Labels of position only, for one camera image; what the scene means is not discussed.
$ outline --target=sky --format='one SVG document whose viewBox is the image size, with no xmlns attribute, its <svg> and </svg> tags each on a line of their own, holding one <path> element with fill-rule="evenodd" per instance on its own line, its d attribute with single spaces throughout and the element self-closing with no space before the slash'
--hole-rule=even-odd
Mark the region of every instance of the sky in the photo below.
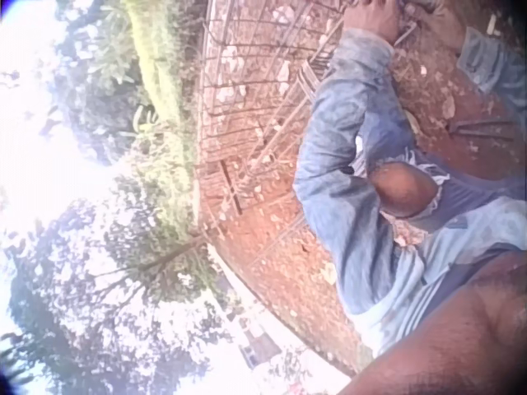
<svg viewBox="0 0 527 395">
<path fill-rule="evenodd" d="M 112 177 L 101 165 L 85 160 L 73 133 L 57 126 L 46 141 L 38 136 L 51 97 L 36 80 L 35 59 L 54 61 L 52 43 L 63 26 L 54 19 L 54 0 L 17 2 L 0 25 L 0 71 L 17 70 L 21 87 L 0 86 L 0 185 L 9 208 L 2 219 L 25 230 L 39 217 L 44 223 L 59 215 L 75 198 L 104 192 Z M 34 116 L 24 118 L 25 112 Z"/>
</svg>

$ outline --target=tree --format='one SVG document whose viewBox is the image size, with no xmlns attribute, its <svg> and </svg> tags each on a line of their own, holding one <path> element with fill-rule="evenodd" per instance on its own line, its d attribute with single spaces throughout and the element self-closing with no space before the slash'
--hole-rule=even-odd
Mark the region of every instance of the tree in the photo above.
<svg viewBox="0 0 527 395">
<path fill-rule="evenodd" d="M 17 269 L 12 317 L 25 333 L 18 356 L 43 363 L 58 393 L 173 392 L 182 377 L 207 371 L 203 348 L 225 332 L 192 274 L 171 276 L 178 256 L 198 240 L 154 262 L 120 266 L 112 259 L 116 244 L 105 244 L 114 225 L 108 207 L 75 202 L 24 251 L 8 249 Z M 138 253 L 144 243 L 136 244 Z M 184 296 L 170 294 L 174 281 Z"/>
<path fill-rule="evenodd" d="M 269 374 L 288 384 L 301 383 L 310 374 L 301 361 L 305 350 L 304 347 L 284 350 L 280 359 L 269 367 Z"/>
<path fill-rule="evenodd" d="M 56 17 L 67 23 L 64 41 L 56 46 L 59 65 L 40 67 L 39 73 L 81 150 L 109 165 L 133 142 L 137 107 L 150 103 L 128 14 L 117 0 L 94 0 L 86 10 L 57 3 Z"/>
</svg>

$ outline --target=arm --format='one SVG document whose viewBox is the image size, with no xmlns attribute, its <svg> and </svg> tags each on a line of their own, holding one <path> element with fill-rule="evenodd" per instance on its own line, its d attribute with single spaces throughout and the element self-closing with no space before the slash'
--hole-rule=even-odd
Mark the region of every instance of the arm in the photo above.
<svg viewBox="0 0 527 395">
<path fill-rule="evenodd" d="M 377 36 L 345 31 L 333 73 L 317 92 L 294 184 L 307 222 L 333 255 L 338 292 L 353 315 L 388 294 L 400 255 L 373 185 L 349 166 L 368 97 L 389 72 L 390 56 Z"/>
<path fill-rule="evenodd" d="M 527 122 L 527 81 L 525 59 L 502 42 L 468 28 L 458 68 L 485 93 L 495 91 L 503 100 L 525 139 Z"/>
<path fill-rule="evenodd" d="M 427 25 L 448 48 L 459 55 L 458 68 L 479 89 L 485 93 L 495 91 L 501 97 L 521 126 L 525 140 L 525 59 L 511 52 L 502 42 L 485 37 L 462 23 L 454 13 L 453 0 L 409 1 L 412 4 L 407 4 L 405 11 Z"/>
</svg>

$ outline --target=blue long-sleeve shirt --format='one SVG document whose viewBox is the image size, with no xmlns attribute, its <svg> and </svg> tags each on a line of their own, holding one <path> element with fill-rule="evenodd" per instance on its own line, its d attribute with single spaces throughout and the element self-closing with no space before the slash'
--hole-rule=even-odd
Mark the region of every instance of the blue long-sleeve shirt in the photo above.
<svg viewBox="0 0 527 395">
<path fill-rule="evenodd" d="M 416 248 L 394 242 L 373 185 L 349 166 L 359 131 L 366 135 L 367 128 L 402 122 L 375 116 L 379 106 L 400 112 L 399 103 L 382 95 L 392 51 L 366 31 L 343 33 L 316 94 L 294 183 L 308 224 L 333 255 L 347 315 L 374 355 L 415 328 L 451 263 L 471 263 L 495 243 L 527 249 L 525 203 L 508 198 L 457 216 Z M 519 56 L 469 28 L 458 67 L 482 91 L 502 95 L 525 133 L 525 64 Z"/>
</svg>

